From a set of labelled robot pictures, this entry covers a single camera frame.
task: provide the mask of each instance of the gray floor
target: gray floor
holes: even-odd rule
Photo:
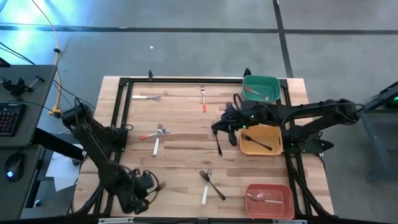
[[[276,29],[272,0],[87,0],[38,1],[56,25],[94,27],[182,27]],[[286,29],[398,29],[395,0],[279,0]],[[8,1],[0,13],[6,25],[47,21],[29,0]],[[240,77],[253,74],[286,77],[278,34],[209,34],[156,32],[59,32],[63,86],[96,104],[105,75]],[[287,35],[295,78],[304,78],[311,102],[347,98],[365,103],[397,81],[396,35]],[[0,41],[35,63],[53,63],[53,32],[0,31]],[[5,52],[11,63],[24,61]],[[46,106],[52,108],[56,90]],[[62,108],[68,105],[63,100]],[[44,111],[39,126],[58,133],[59,120]],[[362,124],[335,126],[324,139],[335,143],[325,153],[326,174],[335,213],[343,218],[396,222],[398,184],[369,183],[377,169]],[[23,217],[65,213],[71,189],[54,192],[40,186],[43,205]]]

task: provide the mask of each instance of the wooden table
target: wooden table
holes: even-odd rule
[[[104,126],[109,126],[113,113],[120,77],[104,77],[95,112]],[[304,80],[287,79],[293,105],[308,103]],[[245,209],[245,190],[251,183],[289,185],[283,155],[258,157],[245,156],[238,147],[228,142],[226,133],[219,132],[218,139],[223,157],[218,156],[215,137],[210,129],[220,119],[225,103],[241,93],[238,84],[205,84],[207,113],[202,112],[200,84],[189,83],[136,83],[133,95],[160,95],[159,101],[132,100],[127,124],[129,132],[121,164],[151,170],[167,186],[159,192],[149,210],[141,217],[212,217],[248,218]],[[118,119],[120,123],[124,98]],[[296,120],[305,124],[310,119]],[[152,156],[155,138],[140,141],[139,136],[154,133],[157,124],[170,128],[171,133],[160,137],[157,157]],[[312,154],[303,154],[303,165],[308,188],[326,211],[333,213],[328,184],[321,160]],[[209,187],[207,203],[201,205],[205,181],[199,170],[213,169],[213,183],[226,195],[222,201]],[[97,168],[90,159],[81,167],[74,195],[75,210],[79,209],[98,185]],[[300,208],[304,212],[303,197],[297,186]],[[117,197],[113,201],[112,216],[135,216],[121,211]]]

